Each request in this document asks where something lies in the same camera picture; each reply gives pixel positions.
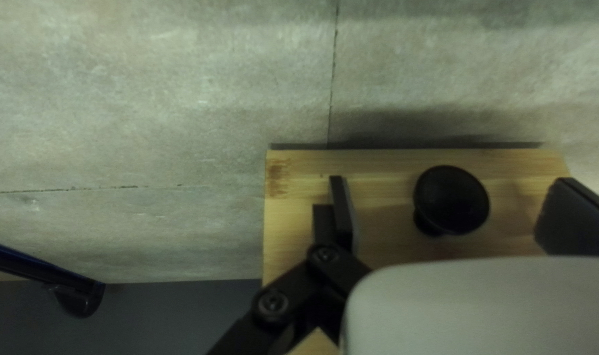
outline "black metal bar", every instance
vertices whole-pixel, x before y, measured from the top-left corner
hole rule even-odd
[[[303,262],[264,287],[254,297],[252,311],[265,323],[286,324],[319,294],[321,288]]]
[[[316,277],[346,298],[354,285],[371,272],[366,264],[338,245],[313,245],[306,260]]]
[[[334,205],[313,206],[315,244],[306,261],[263,288],[209,355],[284,354],[315,327],[339,344],[346,299],[371,270],[352,255],[354,215],[346,181],[331,176],[330,192]]]
[[[43,282],[69,314],[86,318],[102,301],[105,284],[0,245],[0,271]]]
[[[335,212],[332,205],[313,205],[313,240],[318,244],[336,243]]]
[[[352,252],[353,231],[352,204],[350,202],[347,182],[341,176],[330,176],[330,198],[334,209],[334,224],[337,235],[335,242],[342,248]]]
[[[341,324],[346,307],[346,299],[330,287],[324,287],[321,295],[310,309],[311,322],[321,328],[324,334],[337,346],[341,335]]]

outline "gray textured wall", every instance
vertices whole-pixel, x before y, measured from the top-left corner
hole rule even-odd
[[[599,0],[0,0],[0,243],[260,277],[270,143],[553,147],[599,193]]]

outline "black plastic piece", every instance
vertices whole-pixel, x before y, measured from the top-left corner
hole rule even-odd
[[[490,213],[490,200],[481,182],[450,165],[422,173],[414,190],[414,206],[414,222],[429,236],[472,232]]]
[[[285,354],[316,327],[339,344],[346,299],[370,268],[352,254],[354,224],[345,179],[331,176],[330,192],[333,205],[313,206],[315,244],[306,260],[260,290],[251,310],[209,355]]]
[[[599,196],[571,177],[549,191],[534,239],[548,254],[599,256]]]
[[[60,306],[77,318],[92,315],[102,302],[105,284],[0,245],[0,271],[44,283]]]

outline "wooden board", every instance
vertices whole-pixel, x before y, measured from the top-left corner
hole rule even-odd
[[[456,165],[479,178],[491,214],[467,236],[430,239],[413,224],[418,176],[436,165]],[[304,259],[311,244],[311,206],[327,203],[328,176],[347,178],[358,215],[359,258],[373,269],[400,263],[542,254],[532,239],[548,187],[569,176],[563,158],[540,149],[270,150],[264,213],[266,284]],[[336,354],[315,332],[294,355]]]

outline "black knob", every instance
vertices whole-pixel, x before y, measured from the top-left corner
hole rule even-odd
[[[414,190],[414,206],[414,222],[429,236],[472,232],[490,213],[490,200],[481,182],[450,165],[422,173]]]

